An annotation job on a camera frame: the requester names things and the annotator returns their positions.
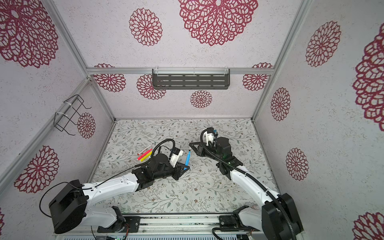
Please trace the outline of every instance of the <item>yellow marker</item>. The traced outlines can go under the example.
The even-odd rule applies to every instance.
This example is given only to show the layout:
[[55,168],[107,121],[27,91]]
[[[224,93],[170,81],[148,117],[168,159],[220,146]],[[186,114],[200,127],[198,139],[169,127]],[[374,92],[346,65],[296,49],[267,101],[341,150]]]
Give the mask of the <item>yellow marker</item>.
[[140,159],[140,162],[144,161],[147,157],[149,157],[152,154],[152,151],[150,151],[147,155],[145,155],[142,159]]

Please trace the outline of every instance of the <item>white cable tie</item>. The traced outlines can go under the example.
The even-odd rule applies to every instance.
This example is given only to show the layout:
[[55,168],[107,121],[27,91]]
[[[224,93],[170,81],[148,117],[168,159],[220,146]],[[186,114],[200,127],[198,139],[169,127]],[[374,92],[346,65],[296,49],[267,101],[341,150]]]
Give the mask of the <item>white cable tie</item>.
[[[57,114],[59,114],[59,113],[60,113],[60,112],[57,112]],[[60,113],[60,114],[62,114],[62,115],[64,115],[64,116],[68,117],[68,115],[65,114],[65,113]]]

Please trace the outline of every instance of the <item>red flower pattern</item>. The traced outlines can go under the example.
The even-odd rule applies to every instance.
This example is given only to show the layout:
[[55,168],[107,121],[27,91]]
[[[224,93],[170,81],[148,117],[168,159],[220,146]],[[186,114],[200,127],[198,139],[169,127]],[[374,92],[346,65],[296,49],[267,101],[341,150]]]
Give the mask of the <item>red flower pattern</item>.
[[[114,68],[113,66],[101,63],[96,68]],[[123,74],[94,74],[93,77],[98,85],[110,92],[120,92],[125,88],[125,78]]]
[[257,0],[179,0],[184,28],[200,43],[233,41],[252,21]]
[[355,103],[364,109],[366,119],[377,122],[384,131],[384,23],[375,39],[364,48],[362,61],[355,69]]
[[95,133],[95,119],[89,113],[80,115],[77,121],[77,130],[83,138],[90,138]]
[[303,180],[308,174],[308,161],[304,153],[297,148],[292,148],[286,157],[286,166],[289,174],[296,180]]
[[39,0],[0,1],[0,52],[23,67],[49,65],[58,35]]
[[129,28],[133,37],[141,44],[153,46],[160,41],[163,29],[158,17],[148,9],[137,9],[131,15]]
[[43,146],[13,185],[21,192],[37,193],[55,179],[58,168],[59,159],[55,151],[49,146]]
[[336,51],[340,42],[340,26],[330,21],[319,27],[308,43],[306,60],[312,67],[327,62]]
[[152,100],[162,98],[167,92],[166,90],[156,90],[153,88],[151,74],[140,76],[137,80],[136,86],[141,95]]
[[359,215],[354,224],[352,229],[354,240],[384,239],[384,216],[381,213],[366,212],[364,215]]
[[1,230],[3,229],[4,226],[4,214],[1,213],[1,208],[0,208],[0,236],[1,236]]
[[[273,65],[270,63],[259,63],[254,65],[253,68],[273,68]],[[243,85],[248,90],[257,91],[264,88],[268,78],[268,74],[246,74],[243,76]]]
[[273,94],[271,101],[271,113],[276,121],[286,118],[289,108],[291,107],[290,95],[285,88],[279,88]]
[[212,95],[204,90],[198,90],[191,95],[191,103],[197,108],[205,108],[212,102]]

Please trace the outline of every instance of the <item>floral tablecloth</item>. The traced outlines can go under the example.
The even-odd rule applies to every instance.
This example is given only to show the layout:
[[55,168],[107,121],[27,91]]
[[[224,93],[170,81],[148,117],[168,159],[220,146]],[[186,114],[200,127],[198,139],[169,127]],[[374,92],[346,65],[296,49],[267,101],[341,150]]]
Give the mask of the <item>floral tablecloth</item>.
[[[148,144],[153,147],[172,138],[184,150],[179,159],[185,162],[190,142],[197,142],[200,133],[214,127],[219,137],[230,139],[233,154],[258,180],[276,189],[249,119],[165,119],[120,120],[116,123],[93,182],[103,181],[139,163],[137,153]],[[162,148],[162,153],[169,150]],[[154,184],[135,193],[126,193],[103,200],[98,206],[118,206],[123,213],[231,212],[244,204],[254,205],[251,197],[238,185],[223,176],[216,161],[199,157],[191,151],[190,170],[178,181],[172,177],[155,180]]]

